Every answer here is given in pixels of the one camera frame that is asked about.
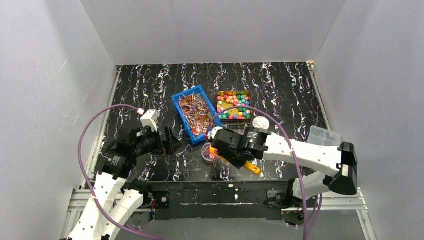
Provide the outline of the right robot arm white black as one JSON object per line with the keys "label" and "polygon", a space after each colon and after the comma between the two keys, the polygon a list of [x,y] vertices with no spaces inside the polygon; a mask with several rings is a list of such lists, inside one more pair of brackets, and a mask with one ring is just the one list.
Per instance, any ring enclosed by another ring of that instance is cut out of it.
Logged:
{"label": "right robot arm white black", "polygon": [[357,194],[358,160],[355,146],[343,142],[340,146],[321,146],[307,142],[286,140],[265,129],[249,127],[243,134],[215,127],[207,135],[214,154],[238,170],[259,173],[253,160],[283,161],[313,169],[306,177],[296,178],[288,188],[288,195],[298,200],[310,199],[333,192],[344,196]]}

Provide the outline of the square tin of star candies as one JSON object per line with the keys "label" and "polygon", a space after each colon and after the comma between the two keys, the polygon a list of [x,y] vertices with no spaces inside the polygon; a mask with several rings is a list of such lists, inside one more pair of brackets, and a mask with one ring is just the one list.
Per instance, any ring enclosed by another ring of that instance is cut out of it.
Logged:
{"label": "square tin of star candies", "polygon": [[224,125],[248,125],[253,120],[252,98],[249,91],[218,91],[216,93],[216,110]]}

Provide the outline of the orange plastic scoop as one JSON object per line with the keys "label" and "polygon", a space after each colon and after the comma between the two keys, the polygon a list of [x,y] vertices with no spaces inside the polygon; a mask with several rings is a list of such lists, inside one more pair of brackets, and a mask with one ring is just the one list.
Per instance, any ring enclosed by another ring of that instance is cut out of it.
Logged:
{"label": "orange plastic scoop", "polygon": [[[214,155],[213,159],[214,160],[221,160],[224,161],[226,163],[229,163],[229,161],[227,161],[225,158],[223,158],[221,155],[218,154],[218,150],[210,147],[209,148],[210,154]],[[251,173],[255,174],[255,175],[260,175],[261,174],[261,169],[259,167],[257,167],[256,165],[253,165],[252,163],[250,163],[249,161],[247,161],[243,167],[247,170],[249,170]]]}

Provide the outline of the blue plastic candy bin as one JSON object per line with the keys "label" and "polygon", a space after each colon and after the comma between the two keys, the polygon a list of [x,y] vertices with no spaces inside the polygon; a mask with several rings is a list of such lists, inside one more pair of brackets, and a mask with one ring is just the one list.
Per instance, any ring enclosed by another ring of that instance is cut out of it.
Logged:
{"label": "blue plastic candy bin", "polygon": [[171,99],[190,142],[193,145],[204,142],[207,126],[218,112],[203,88],[197,85],[174,94]]}

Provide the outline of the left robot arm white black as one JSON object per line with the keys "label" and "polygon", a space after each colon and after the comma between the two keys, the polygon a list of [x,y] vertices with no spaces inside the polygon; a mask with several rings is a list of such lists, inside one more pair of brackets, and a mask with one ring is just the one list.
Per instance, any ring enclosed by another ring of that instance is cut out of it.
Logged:
{"label": "left robot arm white black", "polygon": [[126,181],[139,157],[172,155],[181,146],[170,126],[165,126],[163,132],[144,126],[119,135],[107,147],[106,162],[97,173],[94,185],[89,187],[91,196],[67,239],[114,240],[120,231],[150,240],[160,239],[127,225],[134,211],[153,191],[146,182],[134,180],[126,185]]}

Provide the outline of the clear round plastic jar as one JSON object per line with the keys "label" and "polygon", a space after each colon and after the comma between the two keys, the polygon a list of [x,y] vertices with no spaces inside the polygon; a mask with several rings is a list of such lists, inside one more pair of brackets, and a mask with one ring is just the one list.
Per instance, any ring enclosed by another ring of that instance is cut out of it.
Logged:
{"label": "clear round plastic jar", "polygon": [[211,151],[211,143],[207,142],[202,146],[201,156],[203,160],[210,165],[217,163],[220,159]]}

